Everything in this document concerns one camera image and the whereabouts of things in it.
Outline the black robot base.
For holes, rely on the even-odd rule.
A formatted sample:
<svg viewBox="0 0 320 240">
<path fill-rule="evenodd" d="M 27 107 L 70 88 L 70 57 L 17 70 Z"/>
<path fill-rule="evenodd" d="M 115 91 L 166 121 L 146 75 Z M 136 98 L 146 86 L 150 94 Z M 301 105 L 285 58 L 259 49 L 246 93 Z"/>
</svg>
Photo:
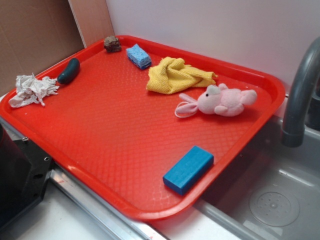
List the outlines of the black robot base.
<svg viewBox="0 0 320 240">
<path fill-rule="evenodd" d="M 1 230 L 44 199 L 53 164 L 52 157 L 32 140 L 13 140 L 0 127 Z"/>
</svg>

